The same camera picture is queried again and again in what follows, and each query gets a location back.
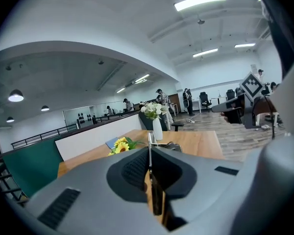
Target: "potted plant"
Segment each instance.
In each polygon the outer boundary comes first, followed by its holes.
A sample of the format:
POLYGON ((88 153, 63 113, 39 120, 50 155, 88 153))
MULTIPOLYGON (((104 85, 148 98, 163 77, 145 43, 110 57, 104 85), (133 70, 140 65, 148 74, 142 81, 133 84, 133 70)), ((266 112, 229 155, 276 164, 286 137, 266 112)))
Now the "potted plant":
POLYGON ((144 143, 140 141, 133 141, 129 137, 120 138, 114 143, 114 148, 111 150, 108 156, 136 149, 136 146, 138 144, 144 144, 144 143))
POLYGON ((162 135, 162 128, 159 121, 159 115, 161 113, 166 113, 168 111, 168 107, 158 104, 158 103, 142 103, 144 106, 141 108, 141 112, 145 114, 145 116, 152 120, 152 127, 153 132, 155 135, 156 140, 161 140, 162 135))

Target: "black pants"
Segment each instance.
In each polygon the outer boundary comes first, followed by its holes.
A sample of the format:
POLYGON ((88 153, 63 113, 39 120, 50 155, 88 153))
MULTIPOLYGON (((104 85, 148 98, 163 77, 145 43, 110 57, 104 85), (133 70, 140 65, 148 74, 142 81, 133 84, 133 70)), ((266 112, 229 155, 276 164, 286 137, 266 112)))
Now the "black pants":
POLYGON ((188 114, 191 115, 193 114, 193 102, 191 100, 188 100, 188 107, 187 107, 187 110, 188 110, 188 114))

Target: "wooden table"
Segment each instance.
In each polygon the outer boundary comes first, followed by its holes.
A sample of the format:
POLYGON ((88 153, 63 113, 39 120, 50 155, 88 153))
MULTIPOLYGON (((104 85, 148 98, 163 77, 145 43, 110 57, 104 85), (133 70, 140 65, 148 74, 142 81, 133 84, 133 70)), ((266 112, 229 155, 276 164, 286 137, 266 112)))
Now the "wooden table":
MULTIPOLYGON (((137 148, 147 146, 148 144, 148 136, 146 130, 132 130, 124 134, 124 137, 129 137, 134 141, 141 140, 145 143, 145 145, 138 146, 137 148)), ((169 143, 171 141, 181 145, 183 153, 206 158, 224 159, 215 131, 164 131, 163 139, 161 141, 158 141, 158 143, 169 143)), ((109 152, 109 147, 106 144, 103 144, 75 158, 61 162, 59 164, 58 177, 64 175, 69 170, 82 163, 94 159, 103 158, 107 156, 109 152)), ((146 194, 148 205, 150 211, 152 212, 152 194, 149 173, 146 174, 145 183, 147 184, 146 194)), ((156 218, 160 223, 163 222, 163 215, 157 216, 156 218)))

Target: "green panel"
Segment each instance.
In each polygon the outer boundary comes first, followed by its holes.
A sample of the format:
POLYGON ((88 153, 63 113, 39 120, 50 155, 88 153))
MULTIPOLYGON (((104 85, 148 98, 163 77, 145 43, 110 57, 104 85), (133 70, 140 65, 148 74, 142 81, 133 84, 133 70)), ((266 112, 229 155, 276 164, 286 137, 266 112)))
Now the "green panel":
POLYGON ((58 139, 47 139, 4 156, 15 182, 28 197, 57 178, 63 161, 54 142, 58 139))

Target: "sunflower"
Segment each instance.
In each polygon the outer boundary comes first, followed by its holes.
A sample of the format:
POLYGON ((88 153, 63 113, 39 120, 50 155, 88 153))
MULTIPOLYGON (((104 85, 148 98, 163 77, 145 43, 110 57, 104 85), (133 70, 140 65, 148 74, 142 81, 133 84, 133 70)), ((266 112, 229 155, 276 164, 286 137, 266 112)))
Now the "sunflower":
POLYGON ((121 142, 121 143, 119 143, 118 147, 116 148, 116 153, 120 153, 120 152, 124 152, 124 151, 128 151, 128 150, 129 150, 128 144, 125 142, 121 142))
POLYGON ((114 143, 114 146, 115 146, 115 147, 118 146, 119 143, 121 143, 121 142, 127 142, 127 141, 126 141, 126 138, 118 139, 118 140, 114 143))

